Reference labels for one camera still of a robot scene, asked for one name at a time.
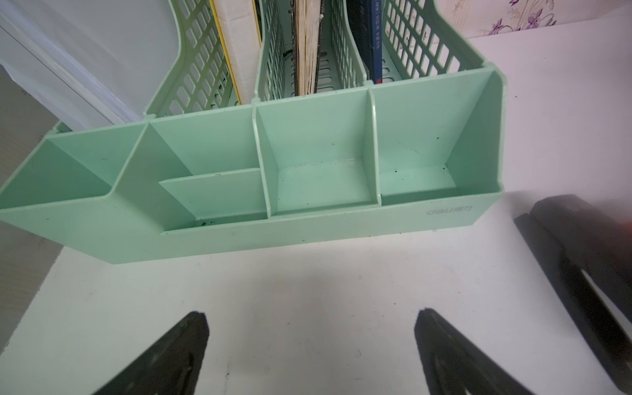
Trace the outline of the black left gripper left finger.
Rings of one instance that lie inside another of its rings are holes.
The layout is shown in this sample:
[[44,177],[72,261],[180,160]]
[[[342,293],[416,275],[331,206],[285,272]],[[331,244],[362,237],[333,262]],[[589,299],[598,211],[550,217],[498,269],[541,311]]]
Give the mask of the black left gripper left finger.
[[206,315],[192,311],[96,392],[193,394],[208,339]]

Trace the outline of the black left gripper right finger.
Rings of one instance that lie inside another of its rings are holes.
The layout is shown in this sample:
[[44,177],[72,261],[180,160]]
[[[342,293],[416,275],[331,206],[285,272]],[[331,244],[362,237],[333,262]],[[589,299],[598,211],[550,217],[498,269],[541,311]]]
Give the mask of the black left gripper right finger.
[[431,394],[531,393],[435,310],[419,312],[414,334]]

